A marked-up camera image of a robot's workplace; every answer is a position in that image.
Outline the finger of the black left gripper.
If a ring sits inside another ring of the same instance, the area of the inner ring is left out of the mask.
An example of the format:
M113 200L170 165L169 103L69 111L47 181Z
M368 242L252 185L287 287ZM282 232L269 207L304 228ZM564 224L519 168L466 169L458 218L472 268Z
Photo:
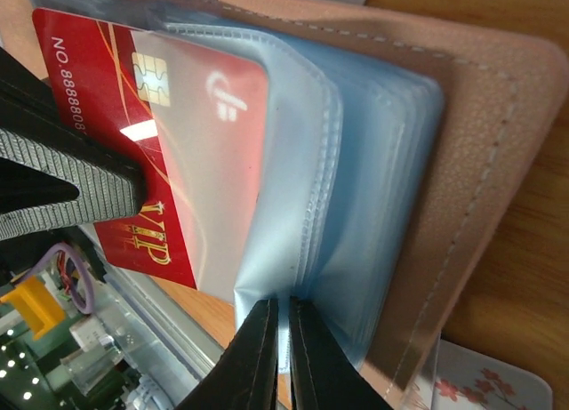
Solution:
M132 217L142 168L64 125L47 84L1 52L1 238Z

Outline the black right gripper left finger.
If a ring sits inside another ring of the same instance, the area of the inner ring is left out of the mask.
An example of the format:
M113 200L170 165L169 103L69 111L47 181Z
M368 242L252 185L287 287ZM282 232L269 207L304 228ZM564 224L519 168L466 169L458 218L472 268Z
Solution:
M275 409L278 300L257 301L212 371L177 405L189 409Z

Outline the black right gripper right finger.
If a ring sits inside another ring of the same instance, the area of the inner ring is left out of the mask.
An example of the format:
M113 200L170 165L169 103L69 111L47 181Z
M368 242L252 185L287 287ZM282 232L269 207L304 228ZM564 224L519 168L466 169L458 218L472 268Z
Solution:
M315 305L292 297L289 310L294 409L389 409L351 365Z

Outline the white card pile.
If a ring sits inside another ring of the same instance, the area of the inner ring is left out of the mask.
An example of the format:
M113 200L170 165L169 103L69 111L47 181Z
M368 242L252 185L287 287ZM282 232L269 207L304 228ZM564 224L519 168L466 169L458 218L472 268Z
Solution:
M553 392L535 374L440 339L401 407L547 410Z

